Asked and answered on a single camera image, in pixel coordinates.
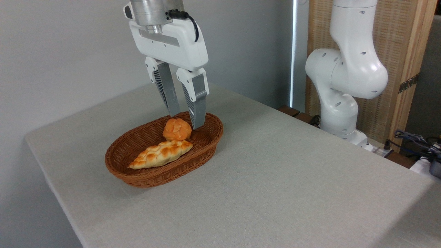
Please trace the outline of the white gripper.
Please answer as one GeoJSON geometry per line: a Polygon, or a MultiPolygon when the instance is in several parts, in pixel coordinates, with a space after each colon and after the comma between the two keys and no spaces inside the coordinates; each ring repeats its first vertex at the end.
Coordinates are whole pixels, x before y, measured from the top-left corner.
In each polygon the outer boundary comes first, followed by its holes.
{"type": "Polygon", "coordinates": [[[205,97],[209,95],[203,66],[208,55],[203,35],[183,2],[128,2],[123,10],[137,49],[147,56],[148,75],[170,116],[181,109],[169,63],[179,67],[176,75],[183,86],[193,129],[203,126],[205,97]]]}

